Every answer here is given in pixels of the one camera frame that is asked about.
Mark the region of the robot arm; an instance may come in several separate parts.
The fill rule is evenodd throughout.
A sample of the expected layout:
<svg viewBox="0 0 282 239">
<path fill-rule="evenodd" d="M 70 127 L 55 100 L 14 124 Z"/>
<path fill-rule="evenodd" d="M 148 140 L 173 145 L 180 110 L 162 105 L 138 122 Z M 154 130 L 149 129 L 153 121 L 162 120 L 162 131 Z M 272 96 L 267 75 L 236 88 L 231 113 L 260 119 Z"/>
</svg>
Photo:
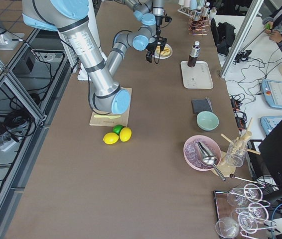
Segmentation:
<svg viewBox="0 0 282 239">
<path fill-rule="evenodd" d="M 128 6 L 133 11 L 135 18 L 139 21 L 144 19 L 146 13 L 153 14 L 156 27 L 155 40 L 160 39 L 163 20 L 168 24 L 172 22 L 172 18 L 167 15 L 164 9 L 163 0 L 146 0 L 145 2 L 141 2 L 140 0 L 116 0 L 115 2 Z"/>
<path fill-rule="evenodd" d="M 22 1 L 26 25 L 57 31 L 69 40 L 92 82 L 88 93 L 91 108 L 119 115 L 129 108 L 131 101 L 129 92 L 113 79 L 126 51 L 130 47 L 147 50 L 147 59 L 151 61 L 157 44 L 166 42 L 165 38 L 159 37 L 165 17 L 162 0 L 123 0 L 121 3 L 133 10 L 141 27 L 136 32 L 118 34 L 108 57 L 104 58 L 88 26 L 88 13 L 94 11 L 90 0 Z"/>
</svg>

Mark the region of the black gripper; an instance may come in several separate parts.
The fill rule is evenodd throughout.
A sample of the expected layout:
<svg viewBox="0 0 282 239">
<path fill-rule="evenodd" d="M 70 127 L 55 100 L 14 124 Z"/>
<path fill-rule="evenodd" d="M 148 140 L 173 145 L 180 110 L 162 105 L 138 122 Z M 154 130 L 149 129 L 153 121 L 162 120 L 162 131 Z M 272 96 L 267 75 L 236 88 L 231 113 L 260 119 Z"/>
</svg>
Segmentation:
<svg viewBox="0 0 282 239">
<path fill-rule="evenodd" d="M 162 25 L 163 20 L 169 24 L 170 22 L 172 22 L 172 17 L 168 15 L 155 15 L 157 29 L 160 29 L 160 26 Z"/>
<path fill-rule="evenodd" d="M 164 50 L 164 47 L 167 42 L 167 38 L 161 37 L 161 29 L 159 27 L 156 27 L 156 34 L 155 37 L 152 37 L 149 40 L 149 44 L 146 47 L 147 53 L 146 53 L 146 60 L 148 62 L 152 62 L 152 55 L 155 54 L 155 64 L 158 64 L 161 57 L 161 51 Z"/>
</svg>

